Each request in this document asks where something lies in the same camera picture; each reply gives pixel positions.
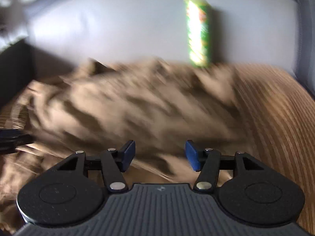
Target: green snack can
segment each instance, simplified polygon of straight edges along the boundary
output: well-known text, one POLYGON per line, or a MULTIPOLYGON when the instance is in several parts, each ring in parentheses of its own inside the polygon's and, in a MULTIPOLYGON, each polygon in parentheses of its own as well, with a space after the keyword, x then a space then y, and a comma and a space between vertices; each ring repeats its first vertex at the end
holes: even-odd
POLYGON ((196 67, 212 61, 211 6, 206 0, 184 0, 186 4, 189 58, 196 67))

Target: ribbed gray plate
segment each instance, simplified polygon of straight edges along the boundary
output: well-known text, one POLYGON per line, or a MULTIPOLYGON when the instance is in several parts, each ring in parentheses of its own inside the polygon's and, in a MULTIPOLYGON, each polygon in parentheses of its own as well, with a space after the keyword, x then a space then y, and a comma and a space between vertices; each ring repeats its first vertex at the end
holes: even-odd
POLYGON ((210 195, 188 184, 135 184, 129 192, 109 197, 89 221, 69 228, 26 224, 16 236, 299 236, 296 224, 254 228, 226 216, 210 195))

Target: black object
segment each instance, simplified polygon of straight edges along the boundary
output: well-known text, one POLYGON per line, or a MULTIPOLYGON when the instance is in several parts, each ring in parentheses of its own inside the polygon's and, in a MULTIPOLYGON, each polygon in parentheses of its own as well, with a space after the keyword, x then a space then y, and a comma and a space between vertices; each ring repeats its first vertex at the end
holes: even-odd
POLYGON ((186 143, 189 162, 195 170, 199 169, 198 161, 202 167, 194 190, 213 193, 219 170, 233 170, 233 178, 215 193, 229 215, 255 226, 286 224, 298 219, 305 197, 297 184, 247 153, 221 158, 219 151, 208 149, 197 149, 191 140, 186 143), (198 189, 199 182, 209 182, 212 186, 198 189))
POLYGON ((0 109, 35 78, 32 49, 20 40, 0 53, 0 109))
POLYGON ((315 96, 315 0, 296 0, 298 3, 299 47, 295 75, 299 83, 315 96))
POLYGON ((223 156, 191 140, 185 149, 201 171, 193 189, 134 184, 128 190, 120 172, 134 157, 132 140, 99 157, 77 151, 20 190, 27 224, 16 236, 309 235, 296 224, 304 194, 295 183, 246 153, 223 156), (233 170, 233 178, 217 187, 220 169, 233 170), (105 187, 90 181, 88 170, 101 170, 105 187))
POLYGON ((34 138, 21 130, 0 129, 0 155, 16 153, 15 148, 34 142, 34 138))
POLYGON ((100 157, 86 158, 84 151, 77 151, 20 190, 17 204, 21 214, 26 221, 44 226, 77 224, 87 219, 109 194, 128 190, 118 165, 127 169, 134 154, 132 140, 119 151, 103 151, 100 157), (101 170, 106 188, 89 180, 88 170, 101 170), (112 184, 124 187, 115 189, 112 184))

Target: brown cloth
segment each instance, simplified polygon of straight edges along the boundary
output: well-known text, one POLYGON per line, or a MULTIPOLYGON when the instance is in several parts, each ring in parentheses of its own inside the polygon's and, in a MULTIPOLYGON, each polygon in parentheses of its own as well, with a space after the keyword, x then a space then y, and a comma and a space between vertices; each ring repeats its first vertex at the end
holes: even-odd
MULTIPOLYGON (((198 173, 183 150, 192 139, 223 154, 246 151, 299 184, 306 195, 299 223, 315 233, 315 105, 287 73, 255 65, 198 69, 158 59, 109 67, 90 62, 68 77, 34 81, 16 101, 5 126, 24 128, 37 141, 3 157, 4 229, 22 224, 19 189, 76 150, 92 155, 133 139, 128 184, 193 183, 198 173)), ((229 178, 220 173, 219 184, 229 178)))

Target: black circular pad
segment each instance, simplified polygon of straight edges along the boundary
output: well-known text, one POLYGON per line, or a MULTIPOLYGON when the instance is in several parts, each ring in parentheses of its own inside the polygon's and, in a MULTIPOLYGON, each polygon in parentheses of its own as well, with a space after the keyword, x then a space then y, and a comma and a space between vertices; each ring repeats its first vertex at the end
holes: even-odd
POLYGON ((43 226, 78 223, 95 213, 103 203, 103 191, 75 171, 42 174, 26 184, 17 197, 24 218, 43 226))
POLYGON ((49 204, 62 204, 72 200, 77 194, 76 189, 68 184, 46 185, 39 192, 40 198, 49 204))
POLYGON ((252 201, 257 203, 273 203, 282 197, 279 187, 271 183, 254 183, 246 187, 245 194, 252 201))
POLYGON ((236 176, 219 188, 218 199, 233 217, 259 226, 296 220, 305 201, 299 186, 273 171, 236 176))

